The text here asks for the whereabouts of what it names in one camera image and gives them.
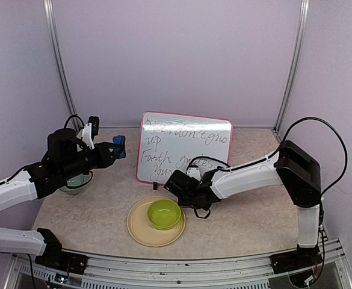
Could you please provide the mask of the blue whiteboard eraser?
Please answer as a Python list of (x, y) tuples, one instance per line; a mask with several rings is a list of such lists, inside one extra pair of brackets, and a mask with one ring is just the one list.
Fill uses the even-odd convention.
[(113, 137), (113, 154), (116, 159), (122, 159), (126, 157), (125, 151), (126, 137), (124, 135), (116, 135)]

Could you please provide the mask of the pink framed whiteboard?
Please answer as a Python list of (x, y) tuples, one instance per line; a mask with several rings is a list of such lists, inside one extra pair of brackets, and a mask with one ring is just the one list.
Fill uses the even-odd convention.
[(140, 182), (165, 184), (176, 170), (185, 171), (193, 158), (202, 171), (229, 163), (233, 125), (229, 120), (186, 114), (143, 113), (136, 177)]

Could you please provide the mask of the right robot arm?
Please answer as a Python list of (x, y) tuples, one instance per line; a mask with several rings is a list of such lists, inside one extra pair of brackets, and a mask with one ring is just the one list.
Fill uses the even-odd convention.
[(298, 215), (298, 249), (291, 262), (304, 267), (314, 258), (321, 215), (319, 163), (291, 141), (283, 141), (275, 152), (234, 167), (217, 167), (200, 173), (192, 160), (185, 171), (175, 170), (164, 188), (182, 206), (209, 211), (211, 205), (233, 195), (274, 185), (283, 185)]

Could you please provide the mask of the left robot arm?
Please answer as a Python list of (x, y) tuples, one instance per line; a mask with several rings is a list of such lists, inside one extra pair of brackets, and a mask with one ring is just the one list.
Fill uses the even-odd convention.
[[(20, 168), (0, 181), (0, 212), (15, 205), (43, 199), (79, 175), (106, 169), (125, 157), (125, 136), (94, 143), (91, 129), (78, 138), (74, 129), (62, 128), (48, 135), (48, 150), (41, 161)], [(67, 262), (58, 238), (48, 229), (22, 231), (0, 227), (0, 253), (43, 256), (56, 268)]]

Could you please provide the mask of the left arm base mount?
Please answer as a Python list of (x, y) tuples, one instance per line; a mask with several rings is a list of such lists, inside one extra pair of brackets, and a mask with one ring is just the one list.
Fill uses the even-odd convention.
[(36, 256), (35, 262), (51, 269), (83, 275), (88, 257), (64, 250), (49, 250), (44, 252), (43, 255)]

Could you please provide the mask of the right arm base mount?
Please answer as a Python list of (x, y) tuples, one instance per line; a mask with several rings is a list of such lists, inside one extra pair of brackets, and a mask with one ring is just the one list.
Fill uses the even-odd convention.
[(320, 264), (323, 258), (320, 253), (293, 250), (270, 256), (274, 274), (286, 273)]

